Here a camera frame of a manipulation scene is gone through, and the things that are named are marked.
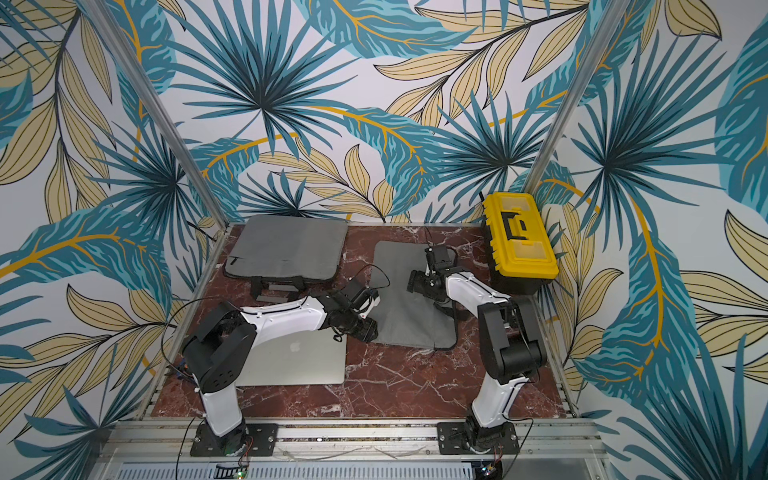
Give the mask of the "grey laptop bag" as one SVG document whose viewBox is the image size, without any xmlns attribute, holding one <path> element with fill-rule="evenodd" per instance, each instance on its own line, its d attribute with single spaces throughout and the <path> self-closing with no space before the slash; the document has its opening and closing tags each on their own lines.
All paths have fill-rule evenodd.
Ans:
<svg viewBox="0 0 768 480">
<path fill-rule="evenodd" d="M 380 303 L 369 317 L 377 322 L 375 341 L 389 346 L 451 350 L 458 341 L 458 322 L 434 301 L 407 290 L 410 274 L 426 269 L 425 244 L 380 241 L 374 249 L 370 284 Z"/>
<path fill-rule="evenodd" d="M 248 281 L 258 302 L 294 301 L 310 286 L 333 280 L 347 231 L 343 220 L 253 216 L 224 262 L 223 274 Z"/>
</svg>

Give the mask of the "silver laptop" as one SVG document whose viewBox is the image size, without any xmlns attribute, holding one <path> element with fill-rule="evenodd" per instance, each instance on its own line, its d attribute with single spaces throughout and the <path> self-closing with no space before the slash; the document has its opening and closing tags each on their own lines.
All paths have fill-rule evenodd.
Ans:
<svg viewBox="0 0 768 480">
<path fill-rule="evenodd" d="M 347 339 L 331 329 L 297 332 L 255 346 L 236 381 L 238 387 L 342 384 Z"/>
</svg>

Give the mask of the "yellow black toolbox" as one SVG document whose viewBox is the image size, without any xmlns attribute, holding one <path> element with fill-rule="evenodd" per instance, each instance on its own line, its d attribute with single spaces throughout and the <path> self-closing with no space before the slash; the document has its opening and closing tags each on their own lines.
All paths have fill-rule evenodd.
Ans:
<svg viewBox="0 0 768 480">
<path fill-rule="evenodd" d="M 554 250 L 534 198 L 496 192 L 482 203 L 491 286 L 534 295 L 559 274 Z"/>
</svg>

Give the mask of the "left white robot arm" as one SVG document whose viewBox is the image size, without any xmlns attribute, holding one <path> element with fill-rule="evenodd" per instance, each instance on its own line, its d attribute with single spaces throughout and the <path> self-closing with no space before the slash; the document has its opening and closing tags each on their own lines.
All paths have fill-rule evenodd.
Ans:
<svg viewBox="0 0 768 480">
<path fill-rule="evenodd" d="M 182 347 L 204 407 L 201 434 L 226 455 L 247 443 L 235 383 L 254 347 L 294 333 L 325 329 L 370 343 L 378 337 L 378 325 L 369 314 L 379 302 L 376 289 L 352 281 L 340 290 L 281 305 L 219 303 Z"/>
</svg>

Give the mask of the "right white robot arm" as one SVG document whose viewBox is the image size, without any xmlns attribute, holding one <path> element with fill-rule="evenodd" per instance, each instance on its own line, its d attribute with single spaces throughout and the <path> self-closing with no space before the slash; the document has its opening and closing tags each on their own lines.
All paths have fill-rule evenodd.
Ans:
<svg viewBox="0 0 768 480">
<path fill-rule="evenodd" d="M 479 347 L 485 376 L 469 413 L 454 433 L 460 449 L 486 452 L 514 435 L 509 410 L 530 378 L 546 364 L 540 330 L 509 295 L 485 285 L 459 267 L 411 272 L 407 290 L 437 305 L 459 304 L 478 320 Z"/>
</svg>

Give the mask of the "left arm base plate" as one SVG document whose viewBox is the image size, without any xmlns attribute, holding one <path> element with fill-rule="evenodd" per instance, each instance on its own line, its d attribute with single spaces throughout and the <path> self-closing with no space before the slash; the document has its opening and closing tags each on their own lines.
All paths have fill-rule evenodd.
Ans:
<svg viewBox="0 0 768 480">
<path fill-rule="evenodd" d="M 217 436 L 206 421 L 196 430 L 190 455 L 192 457 L 270 457 L 273 455 L 279 425 L 275 423 L 246 423 L 231 432 Z"/>
</svg>

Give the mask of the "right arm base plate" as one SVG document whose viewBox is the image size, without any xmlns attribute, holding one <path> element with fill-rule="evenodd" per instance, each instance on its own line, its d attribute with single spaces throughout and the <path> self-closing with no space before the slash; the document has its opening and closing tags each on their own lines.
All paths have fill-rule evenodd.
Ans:
<svg viewBox="0 0 768 480">
<path fill-rule="evenodd" d="M 520 451 L 521 438 L 510 422 L 480 427 L 466 418 L 461 422 L 439 422 L 436 428 L 441 455 L 515 454 Z"/>
</svg>

